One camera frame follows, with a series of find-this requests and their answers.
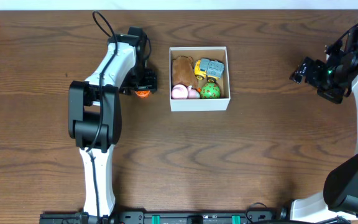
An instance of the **brown teddy bear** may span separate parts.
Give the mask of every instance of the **brown teddy bear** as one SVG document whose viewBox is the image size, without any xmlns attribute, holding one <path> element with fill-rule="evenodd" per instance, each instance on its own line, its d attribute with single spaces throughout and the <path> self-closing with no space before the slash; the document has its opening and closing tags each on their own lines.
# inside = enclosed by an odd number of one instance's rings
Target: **brown teddy bear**
<svg viewBox="0 0 358 224">
<path fill-rule="evenodd" d="M 172 84 L 182 84 L 197 88 L 198 80 L 193 71 L 193 59 L 180 56 L 172 62 Z"/>
</svg>

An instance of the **cardboard box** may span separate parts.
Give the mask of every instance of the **cardboard box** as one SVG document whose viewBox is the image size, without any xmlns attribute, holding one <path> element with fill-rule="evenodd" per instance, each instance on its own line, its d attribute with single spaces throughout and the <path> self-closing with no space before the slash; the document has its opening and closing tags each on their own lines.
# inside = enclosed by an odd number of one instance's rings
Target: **cardboard box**
<svg viewBox="0 0 358 224">
<path fill-rule="evenodd" d="M 218 87 L 221 89 L 221 97 L 219 99 L 173 100 L 171 91 L 169 91 L 171 111 L 222 111 L 227 109 L 230 102 L 230 84 L 226 47 L 171 47 L 169 55 L 169 84 L 171 90 L 173 87 L 172 60 L 179 56 L 192 57 L 194 62 L 201 58 L 208 58 L 218 60 L 224 64 L 223 77 L 217 81 Z M 206 79 L 198 80 L 198 88 L 202 88 L 206 83 Z"/>
</svg>

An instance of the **table surface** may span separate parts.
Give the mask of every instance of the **table surface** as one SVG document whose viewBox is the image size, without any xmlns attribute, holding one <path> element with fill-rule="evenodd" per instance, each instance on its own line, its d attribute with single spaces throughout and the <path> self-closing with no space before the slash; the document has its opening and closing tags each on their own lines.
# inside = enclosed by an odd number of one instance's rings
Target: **table surface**
<svg viewBox="0 0 358 224">
<path fill-rule="evenodd" d="M 116 32 L 143 27 L 158 92 L 121 96 L 113 157 L 122 207 L 245 210 L 319 192 L 356 145 L 356 104 L 322 99 L 288 77 L 324 58 L 358 11 L 106 11 Z M 227 46 L 227 111 L 172 113 L 170 47 Z M 68 87 L 106 53 L 91 11 L 0 12 L 0 223 L 37 223 L 85 201 L 83 164 L 68 136 Z"/>
</svg>

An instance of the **orange object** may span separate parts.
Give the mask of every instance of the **orange object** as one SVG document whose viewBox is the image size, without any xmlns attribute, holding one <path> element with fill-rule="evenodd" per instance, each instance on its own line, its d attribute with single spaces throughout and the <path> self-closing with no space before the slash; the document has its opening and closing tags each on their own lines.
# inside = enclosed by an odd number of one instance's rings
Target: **orange object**
<svg viewBox="0 0 358 224">
<path fill-rule="evenodd" d="M 146 98 L 148 97 L 152 92 L 150 90 L 146 91 L 135 91 L 136 95 L 140 98 Z"/>
</svg>

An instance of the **green strip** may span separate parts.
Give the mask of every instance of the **green strip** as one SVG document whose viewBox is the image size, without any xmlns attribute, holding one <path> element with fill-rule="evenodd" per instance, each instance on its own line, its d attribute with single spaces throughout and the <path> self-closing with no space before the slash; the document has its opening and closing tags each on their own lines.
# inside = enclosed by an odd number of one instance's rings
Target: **green strip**
<svg viewBox="0 0 358 224">
<path fill-rule="evenodd" d="M 233 215 L 231 218 L 233 220 L 233 224 L 240 224 L 241 219 L 239 215 Z"/>
<path fill-rule="evenodd" d="M 159 215 L 152 216 L 152 224 L 160 224 L 160 216 Z"/>
</svg>

